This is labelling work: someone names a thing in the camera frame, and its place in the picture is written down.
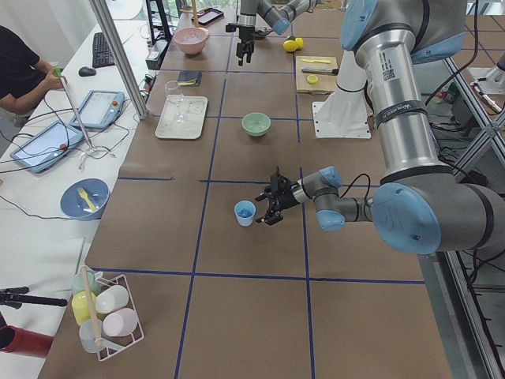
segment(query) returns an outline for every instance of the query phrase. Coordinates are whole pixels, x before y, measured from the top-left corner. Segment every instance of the yellow cup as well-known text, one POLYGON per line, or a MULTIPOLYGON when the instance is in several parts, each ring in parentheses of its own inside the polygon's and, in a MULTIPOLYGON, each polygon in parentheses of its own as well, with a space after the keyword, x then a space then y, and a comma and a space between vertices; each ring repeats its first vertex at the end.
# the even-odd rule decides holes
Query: yellow cup
MULTIPOLYGON (((96 302, 96 295, 92 293, 93 303, 96 302)), ((92 318, 89 313, 88 300, 86 300, 86 292, 81 291, 73 296, 72 299, 73 316, 76 318, 76 323, 81 326, 86 320, 92 318)))

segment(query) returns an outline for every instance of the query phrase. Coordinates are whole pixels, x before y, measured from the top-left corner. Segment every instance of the person's arm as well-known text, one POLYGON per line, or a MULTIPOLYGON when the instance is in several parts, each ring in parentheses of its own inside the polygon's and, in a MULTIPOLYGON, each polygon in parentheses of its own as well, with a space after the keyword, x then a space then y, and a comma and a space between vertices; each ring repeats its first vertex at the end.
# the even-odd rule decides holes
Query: person's arm
POLYGON ((63 88, 63 84, 60 78, 56 76, 54 68, 51 65, 49 65, 49 67, 50 68, 47 71, 46 77, 39 83, 39 85, 37 85, 26 95, 18 98, 15 98, 11 94, 2 97, 0 99, 0 107, 15 114, 24 114, 35 108, 44 98, 46 93, 48 93, 51 89, 63 88))
POLYGON ((48 73, 53 69, 53 66, 43 59, 39 59, 39 61, 33 65, 38 71, 42 71, 43 73, 48 73))

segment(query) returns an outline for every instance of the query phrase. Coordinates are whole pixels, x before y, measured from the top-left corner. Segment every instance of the dish rack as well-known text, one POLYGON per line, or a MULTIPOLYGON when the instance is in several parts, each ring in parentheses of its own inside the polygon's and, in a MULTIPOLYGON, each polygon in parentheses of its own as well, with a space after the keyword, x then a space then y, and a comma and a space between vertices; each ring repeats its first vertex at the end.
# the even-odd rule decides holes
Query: dish rack
POLYGON ((142 325, 140 324, 140 319, 138 318, 138 313, 137 313, 137 308, 135 307, 135 303, 133 302, 133 297, 132 293, 129 289, 128 281, 126 280, 126 276, 123 274, 120 274, 118 276, 115 276, 112 279, 104 279, 99 278, 97 281, 101 283, 104 287, 112 287, 114 285, 120 285, 126 288, 128 291, 128 296, 129 296, 129 301, 126 304, 126 308, 131 308, 132 310, 137 313, 137 326, 135 327, 135 330, 131 332, 127 336, 122 336, 122 337, 110 337, 102 334, 100 332, 99 324, 98 324, 98 317, 97 313, 95 310, 95 304, 92 301, 92 295, 91 295, 91 290, 89 288, 89 282, 88 282, 88 275, 85 274, 86 270, 88 267, 83 266, 81 268, 81 273, 83 274, 83 282, 84 282, 84 290, 86 292, 86 299, 88 300, 88 308, 90 310, 90 314, 92 315, 92 322, 93 322, 93 327, 95 329, 95 343, 98 345, 99 343, 102 343, 103 346, 105 347, 101 351, 97 352, 97 358, 100 362, 106 361, 109 358, 114 357, 115 355, 121 353, 122 351, 126 350, 127 348, 133 346, 134 344, 138 343, 144 338, 144 330, 142 329, 142 325))

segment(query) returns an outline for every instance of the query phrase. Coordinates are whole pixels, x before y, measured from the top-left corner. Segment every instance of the white table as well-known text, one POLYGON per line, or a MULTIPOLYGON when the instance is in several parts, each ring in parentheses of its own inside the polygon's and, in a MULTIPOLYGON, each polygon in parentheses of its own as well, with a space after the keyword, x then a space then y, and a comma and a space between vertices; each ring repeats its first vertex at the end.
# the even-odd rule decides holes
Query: white table
MULTIPOLYGON (((145 58, 148 56, 145 36, 148 30, 143 25, 145 25, 143 21, 116 21, 118 33, 139 84, 148 73, 145 64, 145 58)), ((63 71, 76 106, 80 105, 92 89, 123 91, 128 98, 116 66, 97 69, 94 77, 79 77, 77 73, 80 67, 92 65, 92 41, 98 31, 99 27, 96 26, 63 71)), ((62 91, 49 92, 46 101, 55 110, 70 107, 66 94, 62 91)), ((30 214, 64 217, 59 206, 60 197, 74 182, 84 178, 101 178, 112 191, 119 167, 139 121, 133 105, 129 101, 125 105, 124 113, 116 121, 124 129, 112 125, 100 134, 90 132, 95 146, 113 148, 125 138, 114 148, 115 158, 88 157, 84 161, 84 169, 80 171, 78 168, 80 152, 73 151, 42 174, 33 174, 25 170, 0 173, 0 179, 4 182, 0 186, 0 195, 30 214)), ((42 102, 32 117, 49 111, 50 109, 42 102)), ((68 112, 60 114, 65 122, 72 116, 73 114, 68 112)), ((28 122, 21 132, 38 133, 56 120, 53 114, 35 118, 32 122, 28 122)), ((15 140, 18 144, 23 141, 21 137, 15 140)), ((80 147, 85 150, 87 145, 83 142, 80 147)), ((14 162, 6 162, 10 160, 9 154, 15 148, 16 146, 11 145, 0 159, 1 172, 21 168, 14 162)), ((24 215, 13 205, 0 199, 0 224, 2 225, 0 288, 28 286, 30 287, 28 295, 69 299, 73 275, 84 261, 99 226, 99 220, 41 220, 24 215)), ((0 307, 8 325, 52 336, 58 330, 64 310, 65 308, 57 306, 32 304, 24 304, 19 310, 8 306, 0 307)), ((0 354, 1 377, 9 379, 37 377, 42 365, 41 358, 0 354)))

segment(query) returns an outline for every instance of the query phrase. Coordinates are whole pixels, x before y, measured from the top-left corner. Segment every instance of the blue plate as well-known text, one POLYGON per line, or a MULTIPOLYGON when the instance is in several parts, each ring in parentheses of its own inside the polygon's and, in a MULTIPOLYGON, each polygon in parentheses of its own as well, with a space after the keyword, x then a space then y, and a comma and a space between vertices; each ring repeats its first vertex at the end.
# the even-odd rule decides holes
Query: blue plate
POLYGON ((107 184, 100 179, 84 179, 72 184, 60 200, 60 208, 68 217, 75 220, 89 221, 102 217, 103 210, 109 201, 110 191, 107 184), (88 193, 89 200, 97 207, 93 212, 85 199, 80 197, 78 188, 83 188, 88 193))

